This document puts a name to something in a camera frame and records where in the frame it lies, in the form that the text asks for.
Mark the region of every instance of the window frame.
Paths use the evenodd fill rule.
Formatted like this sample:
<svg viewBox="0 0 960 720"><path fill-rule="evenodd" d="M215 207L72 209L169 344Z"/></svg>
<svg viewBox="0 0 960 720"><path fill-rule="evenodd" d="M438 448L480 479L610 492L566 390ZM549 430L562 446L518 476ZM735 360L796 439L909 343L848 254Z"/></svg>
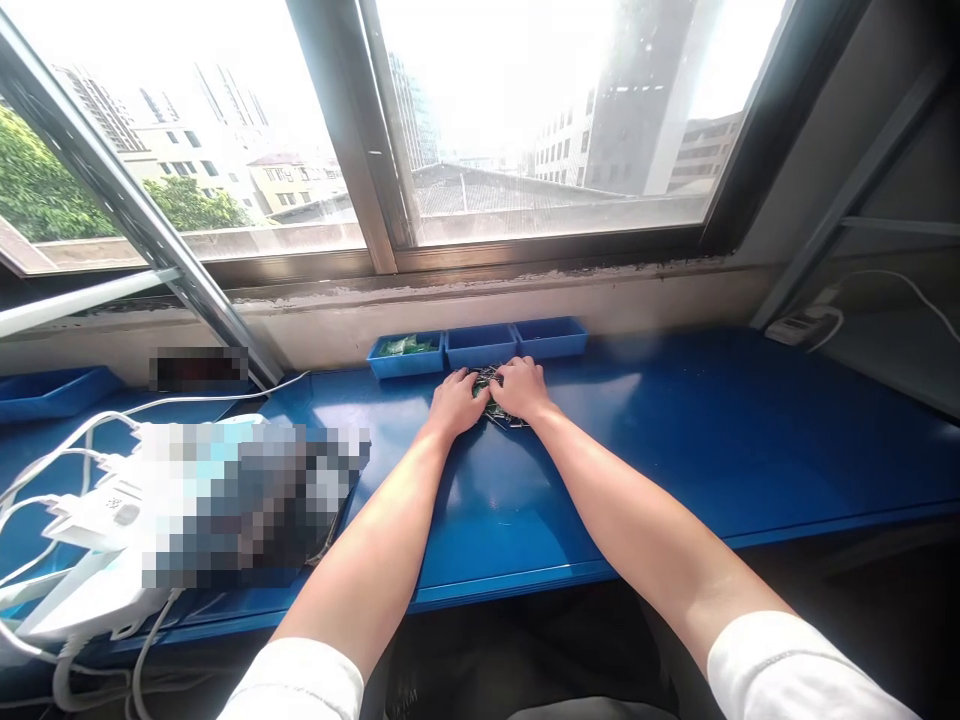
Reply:
<svg viewBox="0 0 960 720"><path fill-rule="evenodd" d="M288 0L367 247L219 260L205 262L204 266L221 287L235 289L394 273L481 278L484 273L500 276L506 272L505 266L519 271L533 266L597 267L728 255L749 229L868 4L868 0L795 1L780 37L774 38L776 47L758 83L756 97L751 98L741 134L731 149L726 172L720 177L703 223L417 247L412 242L417 219L404 211L397 160L389 150L389 122L383 114L383 108L389 106L381 104L380 96L384 91L382 68L375 67L376 48L368 52L366 47L377 42L382 46L382 33L373 43L369 37L371 28L379 29L375 0L359 0L359 12L354 0ZM547 129L557 125L557 120L554 118ZM374 156L369 150L382 154ZM589 172L584 166L584 178ZM15 288L37 299L142 269L26 275L0 265L0 291ZM155 289L153 294L158 291L164 289Z"/></svg>

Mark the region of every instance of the white sleeve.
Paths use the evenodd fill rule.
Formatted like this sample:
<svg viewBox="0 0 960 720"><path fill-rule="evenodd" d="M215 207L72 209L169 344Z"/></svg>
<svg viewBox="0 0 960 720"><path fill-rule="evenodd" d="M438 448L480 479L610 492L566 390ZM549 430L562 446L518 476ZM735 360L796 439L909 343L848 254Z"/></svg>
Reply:
<svg viewBox="0 0 960 720"><path fill-rule="evenodd" d="M363 698L357 666L339 650L306 638L282 638L261 650L219 720L356 720Z"/></svg>
<svg viewBox="0 0 960 720"><path fill-rule="evenodd" d="M730 623L707 680L728 720L918 720L816 628L783 612Z"/></svg>

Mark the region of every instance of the blue plastic tray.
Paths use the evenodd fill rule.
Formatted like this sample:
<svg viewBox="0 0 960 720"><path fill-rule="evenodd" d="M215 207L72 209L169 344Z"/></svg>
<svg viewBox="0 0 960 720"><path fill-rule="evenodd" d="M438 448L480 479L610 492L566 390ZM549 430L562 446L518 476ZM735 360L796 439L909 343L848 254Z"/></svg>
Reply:
<svg viewBox="0 0 960 720"><path fill-rule="evenodd" d="M103 366L0 378L0 423L71 417L122 387Z"/></svg>
<svg viewBox="0 0 960 720"><path fill-rule="evenodd" d="M505 363L517 354L517 336L512 325L478 325L447 331L450 367L482 367Z"/></svg>
<svg viewBox="0 0 960 720"><path fill-rule="evenodd" d="M520 354L534 360L583 355L587 349L587 331L576 318L527 320L514 325L520 338Z"/></svg>
<svg viewBox="0 0 960 720"><path fill-rule="evenodd" d="M432 332L417 333L417 340L420 342L435 342L437 349L435 351L416 353L415 355L392 355L390 357L376 357L384 343L392 340L400 340L411 333L401 333L399 335L385 335L377 338L377 341L370 349L367 356L367 362L373 369L373 374L378 380L388 377L403 377L404 375L423 375L424 373L443 371L443 348L446 343L446 333L440 330Z"/></svg>

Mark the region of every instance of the tree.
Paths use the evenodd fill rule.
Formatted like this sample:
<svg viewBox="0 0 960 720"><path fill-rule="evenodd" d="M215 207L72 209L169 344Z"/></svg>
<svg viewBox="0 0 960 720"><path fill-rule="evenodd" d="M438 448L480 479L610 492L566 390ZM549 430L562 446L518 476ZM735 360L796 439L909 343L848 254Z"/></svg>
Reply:
<svg viewBox="0 0 960 720"><path fill-rule="evenodd" d="M247 211L236 200L223 190L215 191L212 198L207 197L192 177L163 178L163 184L145 180L143 186L173 226L182 232L250 225Z"/></svg>
<svg viewBox="0 0 960 720"><path fill-rule="evenodd" d="M30 126L2 106L0 215L30 242L120 234Z"/></svg>
<svg viewBox="0 0 960 720"><path fill-rule="evenodd" d="M209 198L190 177L146 180L144 188L181 232L250 225L227 193ZM12 110L0 106L0 215L30 242L122 235L93 198Z"/></svg>

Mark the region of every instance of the person's left hand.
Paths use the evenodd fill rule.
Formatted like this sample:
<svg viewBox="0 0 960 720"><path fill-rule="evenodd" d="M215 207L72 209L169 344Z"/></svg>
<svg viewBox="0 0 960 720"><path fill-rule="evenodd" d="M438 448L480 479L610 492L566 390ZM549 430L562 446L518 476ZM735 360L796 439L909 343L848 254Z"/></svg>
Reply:
<svg viewBox="0 0 960 720"><path fill-rule="evenodd" d="M423 431L437 433L447 441L472 428L490 400L490 388L483 388L473 396L473 383L477 373L467 375L462 368L451 373L443 384L433 391L430 417Z"/></svg>

